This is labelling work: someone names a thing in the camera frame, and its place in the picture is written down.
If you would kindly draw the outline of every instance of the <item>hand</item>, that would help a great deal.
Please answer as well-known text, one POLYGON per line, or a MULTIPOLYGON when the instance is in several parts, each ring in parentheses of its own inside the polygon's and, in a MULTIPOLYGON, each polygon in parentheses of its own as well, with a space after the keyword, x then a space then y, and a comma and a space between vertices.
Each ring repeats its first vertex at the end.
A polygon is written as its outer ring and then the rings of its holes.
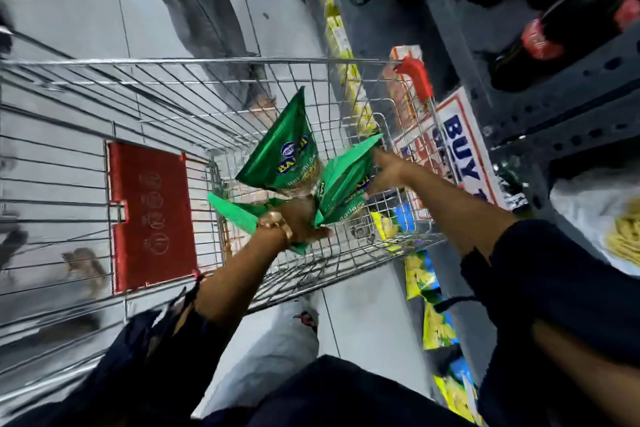
POLYGON ((316 200, 313 196, 294 197, 274 209, 282 214, 293 232, 293 243, 313 243, 328 238, 332 230, 326 227, 315 229, 316 200))
POLYGON ((416 164, 377 147, 371 151, 373 152, 373 161, 382 168, 382 172, 379 172, 369 184, 367 192, 364 194, 365 199, 393 187, 407 186, 407 177, 411 175, 412 167, 416 164))

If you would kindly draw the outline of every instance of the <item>shopping cart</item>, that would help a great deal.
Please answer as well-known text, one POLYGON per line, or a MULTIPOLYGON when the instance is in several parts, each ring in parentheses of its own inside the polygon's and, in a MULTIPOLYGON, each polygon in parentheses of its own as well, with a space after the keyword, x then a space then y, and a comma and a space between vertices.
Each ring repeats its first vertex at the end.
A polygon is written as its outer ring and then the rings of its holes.
MULTIPOLYGON (((244 202, 272 195, 234 177, 278 109, 302 85, 310 128, 325 162, 372 131, 382 131, 385 145, 396 150, 404 148, 402 142, 411 133, 411 140, 422 140, 423 152, 429 149, 422 156, 429 167, 451 176, 447 151, 433 140, 437 121, 416 121, 411 129, 398 124, 399 112, 407 109, 389 98, 390 81, 381 76, 397 62, 74 60, 25 35, 15 36, 14 54, 23 59, 0 60, 0 225, 19 230, 25 239, 14 243, 0 264, 4 413, 16 411, 16 405, 23 408, 25 401, 62 395, 62 387, 96 365, 128 317, 162 307, 193 283, 193 273, 136 287, 119 281, 122 257, 115 249, 114 230, 127 221, 127 204, 116 199, 114 190, 114 145, 125 155, 132 144, 165 151, 186 167, 199 273, 224 266, 247 239, 209 206, 207 194, 244 202), (215 80, 202 68, 210 62, 264 65, 267 77, 215 80), (344 89, 354 65, 360 79, 356 95, 344 89), (233 83, 262 85, 275 98, 276 109, 229 110, 217 88, 233 83)), ((417 70, 424 73, 420 65, 417 70)), ((427 103, 433 110, 433 102, 427 103)), ((157 183, 154 176, 144 179, 150 186, 157 183)), ((153 219, 145 221, 150 228, 153 219)), ((249 312, 444 239, 428 215, 411 210, 406 194, 397 189, 371 198, 359 213, 333 228, 331 238, 310 246, 304 256, 280 254, 249 312), (382 221, 403 212, 411 215, 403 218, 404 230, 386 230, 382 221)))

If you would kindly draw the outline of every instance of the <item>right hand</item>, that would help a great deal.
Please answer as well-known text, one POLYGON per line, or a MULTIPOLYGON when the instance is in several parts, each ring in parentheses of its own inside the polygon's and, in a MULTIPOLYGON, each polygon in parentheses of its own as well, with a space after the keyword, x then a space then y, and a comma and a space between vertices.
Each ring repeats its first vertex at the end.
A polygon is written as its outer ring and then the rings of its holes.
POLYGON ((379 172, 369 184, 367 192, 364 194, 365 199, 393 187, 407 186, 407 176, 411 175, 412 167, 416 164, 377 147, 374 147, 372 152, 373 161, 382 168, 382 172, 379 172))

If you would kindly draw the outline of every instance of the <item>promotional sign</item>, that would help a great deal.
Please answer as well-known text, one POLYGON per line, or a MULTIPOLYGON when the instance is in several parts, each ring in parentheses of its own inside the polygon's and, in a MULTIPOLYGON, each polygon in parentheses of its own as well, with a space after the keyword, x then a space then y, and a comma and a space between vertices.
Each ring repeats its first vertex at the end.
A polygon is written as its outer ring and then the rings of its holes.
MULTIPOLYGON (((436 112, 444 135, 440 134, 433 118, 428 114, 419 124, 394 140, 396 151, 449 180, 453 180, 454 173, 458 183, 467 192, 507 209, 464 88, 460 87, 440 102, 436 106, 436 112), (447 169, 445 165, 445 145, 449 150, 453 169, 447 169)), ((413 192, 408 194, 417 217, 429 219, 429 214, 418 197, 413 192)))

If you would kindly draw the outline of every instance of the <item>green bag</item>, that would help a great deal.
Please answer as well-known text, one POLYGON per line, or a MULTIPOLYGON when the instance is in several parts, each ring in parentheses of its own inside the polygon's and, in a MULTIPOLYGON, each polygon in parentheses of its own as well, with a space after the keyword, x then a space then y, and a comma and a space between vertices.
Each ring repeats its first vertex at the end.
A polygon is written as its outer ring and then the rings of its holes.
MULTIPOLYGON (((271 197, 260 204, 231 203, 212 192, 207 195, 207 199, 218 213, 250 235, 255 233, 260 216, 284 203, 283 199, 277 197, 271 197)), ((307 243, 292 243, 289 249, 299 255, 304 255, 307 243)))
POLYGON ((344 220, 364 206, 373 168, 371 148, 381 138, 381 133, 374 135, 326 165, 316 190, 316 227, 344 220))
POLYGON ((301 87, 236 179, 283 194, 295 190, 311 192, 320 167, 316 142, 305 114, 305 87, 301 87))

